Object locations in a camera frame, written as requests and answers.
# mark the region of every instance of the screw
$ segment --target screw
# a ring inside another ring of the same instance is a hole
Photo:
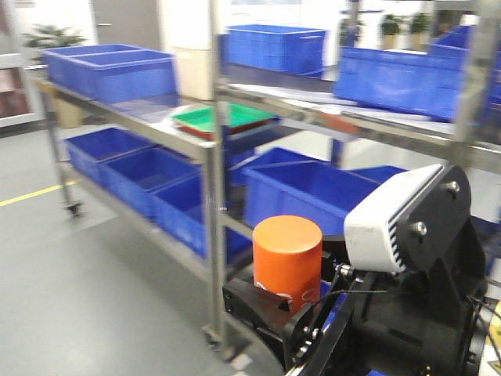
[[[456,181],[445,184],[445,188],[451,193],[459,193],[461,190],[460,185]]]
[[[427,234],[428,229],[424,222],[416,222],[413,224],[413,231],[418,234],[420,237],[423,237]]]

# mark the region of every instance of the cable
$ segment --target cable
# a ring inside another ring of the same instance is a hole
[[[487,280],[488,284],[491,284],[492,286],[496,286],[497,288],[501,288],[501,282],[498,282],[497,280],[493,280],[491,277],[485,277]]]
[[[501,320],[501,314],[497,313],[495,309],[493,309],[489,304],[487,304],[486,302],[483,302],[482,300],[480,299],[477,299],[475,298],[474,296],[471,296],[471,295],[468,295],[467,296],[468,299],[471,299],[473,300],[474,302],[478,303],[478,304],[481,304],[483,307],[485,307],[485,309],[487,309],[488,311],[492,312],[493,315],[495,315],[498,319]]]
[[[499,364],[501,364],[501,354],[499,354],[498,346],[496,344],[496,341],[494,340],[494,337],[492,337],[491,331],[488,329],[487,323],[485,322],[484,319],[481,318],[481,316],[480,316],[480,310],[475,306],[475,303],[474,303],[473,299],[471,299],[468,296],[467,296],[467,299],[468,299],[468,302],[470,302],[470,304],[471,304],[471,308],[473,308],[473,310],[477,314],[478,321],[480,322],[481,326],[484,328],[484,331],[487,334],[488,339],[491,340],[492,348],[494,349],[494,352],[496,353],[496,356],[498,358]]]
[[[408,292],[401,292],[401,291],[388,291],[388,290],[336,290],[332,291],[329,294],[325,294],[323,297],[321,297],[319,300],[317,300],[315,303],[313,303],[312,307],[317,306],[319,303],[324,302],[327,298],[331,296],[336,296],[339,294],[372,294],[372,295],[377,295],[377,294],[394,294],[394,295],[408,295]]]

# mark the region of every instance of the yellow floor line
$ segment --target yellow floor line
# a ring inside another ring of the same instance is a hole
[[[71,180],[67,183],[67,185],[73,186],[76,183],[78,183],[78,180]],[[43,190],[37,190],[35,192],[27,193],[27,194],[24,194],[23,196],[18,196],[18,197],[14,197],[14,198],[11,198],[11,199],[8,199],[5,201],[0,201],[0,207],[6,206],[9,204],[14,204],[15,202],[26,200],[27,198],[40,196],[41,194],[49,193],[49,192],[52,192],[54,190],[60,190],[61,188],[63,188],[63,186],[61,184],[58,184],[57,186],[50,186],[49,188],[45,188]]]

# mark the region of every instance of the gray floor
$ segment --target gray floor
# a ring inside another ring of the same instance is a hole
[[[0,202],[57,184],[44,132],[0,139],[0,161]],[[80,218],[58,190],[0,207],[0,375],[235,374],[205,345],[205,286],[74,192]],[[281,374],[261,346],[247,354],[244,374]]]

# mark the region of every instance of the stainless steel shelving unit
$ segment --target stainless steel shelving unit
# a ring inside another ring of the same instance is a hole
[[[472,6],[473,2],[461,2]],[[216,102],[217,112],[217,132],[214,166],[216,167],[216,187],[217,187],[217,243],[221,250],[218,256],[219,264],[214,271],[214,281],[218,286],[216,290],[221,290],[226,282],[224,274],[225,259],[225,230],[232,229],[242,233],[246,237],[252,236],[252,229],[247,226],[237,215],[232,213],[231,208],[227,208],[227,189],[225,188],[225,157],[223,150],[231,147],[231,140],[228,141],[224,134],[225,124],[225,103],[232,102],[245,106],[268,111],[279,116],[302,121],[311,125],[309,130],[321,132],[323,134],[332,134],[336,138],[339,133],[349,135],[353,138],[371,139],[380,143],[392,146],[398,146],[407,150],[416,151],[422,154],[428,154],[440,157],[462,165],[464,168],[479,168],[481,170],[501,174],[501,145],[489,140],[473,139],[477,136],[474,130],[478,108],[485,95],[488,73],[494,60],[494,50],[497,35],[499,33],[500,7],[498,2],[490,0],[477,0],[474,4],[478,7],[478,15],[481,17],[481,23],[474,38],[481,41],[474,45],[470,54],[470,61],[467,68],[467,87],[461,96],[461,111],[455,125],[450,125],[449,129],[444,130],[442,124],[435,124],[429,121],[420,126],[412,122],[388,119],[384,113],[367,116],[361,114],[358,107],[346,108],[340,107],[333,110],[332,107],[323,106],[318,103],[310,103],[292,99],[284,99],[281,96],[270,95],[265,90],[259,92],[253,85],[232,85],[227,78],[222,78],[219,72],[216,72],[214,83],[214,101]],[[217,25],[218,7],[215,0],[211,1],[211,30],[213,32],[213,50],[215,61],[214,66],[219,67],[219,42]],[[214,302],[219,306],[221,315],[219,317],[222,336],[220,337],[221,349],[231,351],[232,342],[230,331],[227,326],[237,330],[250,340],[255,339],[254,335],[242,328],[241,324],[236,323],[235,319],[224,315],[224,305],[222,296]]]
[[[206,104],[179,99],[177,96],[165,96],[116,103],[113,106],[108,106],[59,87],[45,78],[37,77],[33,78],[33,80],[40,92],[44,94],[45,123],[56,161],[56,170],[63,187],[63,198],[66,207],[73,214],[77,214],[80,203],[74,199],[68,184],[71,180],[76,179],[79,186],[101,200],[117,214],[127,219],[134,228],[162,249],[167,255],[184,266],[194,276],[206,282],[207,293],[210,298],[208,299],[209,306],[207,307],[208,325],[204,330],[210,343],[217,342],[220,337],[219,324],[221,322],[221,310],[216,303],[221,292],[217,289],[219,284],[214,280],[214,270],[217,269],[216,266],[222,265],[223,273],[228,276],[232,275],[247,266],[251,257],[249,250],[247,250],[238,256],[231,265],[226,265],[225,260],[221,262],[218,259],[220,252],[218,251],[219,248],[216,244],[215,236],[217,232],[216,216],[218,211],[215,200],[217,190],[215,174],[217,169],[214,166],[214,151],[216,143],[178,130],[169,119],[169,115],[174,112],[184,112],[198,107],[205,107]],[[56,117],[51,111],[51,101],[54,97],[64,99],[83,110],[107,119],[110,123],[120,125],[155,143],[184,154],[191,158],[194,163],[200,164],[203,174],[204,212],[207,235],[206,260],[203,260],[183,243],[165,233],[154,223],[144,219],[128,205],[71,167],[65,160],[64,153],[61,150],[61,142],[57,134]],[[245,135],[235,136],[232,139],[235,144],[240,145],[240,148],[246,148],[259,144],[263,140],[273,141],[296,131],[297,129],[273,124],[254,130],[253,132],[246,132]]]

